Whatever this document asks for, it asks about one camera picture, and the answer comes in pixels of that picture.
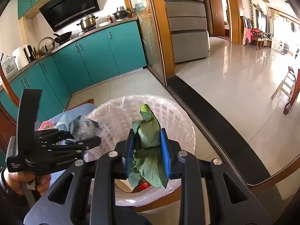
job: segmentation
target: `green garland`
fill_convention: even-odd
[[[249,4],[250,4],[250,11],[251,11],[252,27],[254,28],[254,12],[253,12],[253,3],[252,3],[252,0],[249,0]]]

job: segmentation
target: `tile floor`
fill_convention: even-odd
[[[210,56],[176,64],[176,75],[215,107],[242,135],[270,174],[291,162],[299,153],[299,99],[288,115],[283,108],[288,97],[271,95],[291,66],[297,74],[300,63],[290,55],[253,45],[232,44],[210,38]],[[295,193],[300,172],[278,185],[283,199]]]
[[[164,98],[175,101],[161,83],[147,70],[139,70],[100,85],[84,90],[73,95],[68,103],[67,109],[86,101],[90,98],[95,100],[94,104],[99,106],[110,99],[126,95],[159,95]],[[218,158],[214,149],[202,133],[194,125],[196,134],[195,156],[198,159],[211,161]],[[206,224],[209,224],[208,200],[205,199],[206,207]],[[141,215],[148,218],[153,225],[173,225],[179,222],[180,201],[174,202],[167,206],[142,212]]]

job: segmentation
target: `metal screw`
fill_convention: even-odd
[[[84,161],[79,159],[75,162],[75,165],[79,167],[79,166],[83,165],[83,163],[84,163]]]
[[[188,155],[188,153],[186,151],[179,151],[178,155],[181,157],[186,157]]]
[[[219,158],[215,158],[214,160],[212,160],[212,162],[214,163],[214,165],[221,165],[222,164],[222,160]]]
[[[116,151],[111,151],[110,153],[108,153],[109,157],[116,157],[118,155],[118,153]]]

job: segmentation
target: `pot lid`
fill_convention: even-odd
[[[95,18],[95,15],[93,13],[91,14],[88,14],[87,16],[83,17],[81,20],[80,20],[80,23],[87,20],[87,19],[91,19],[91,18]]]

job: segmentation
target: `triangular cutout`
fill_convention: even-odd
[[[232,204],[236,204],[248,199],[226,173],[223,174],[223,178],[229,194],[230,202]]]
[[[65,204],[73,177],[74,175],[70,174],[63,182],[61,182],[60,185],[56,187],[55,191],[49,195],[49,200],[61,205]]]

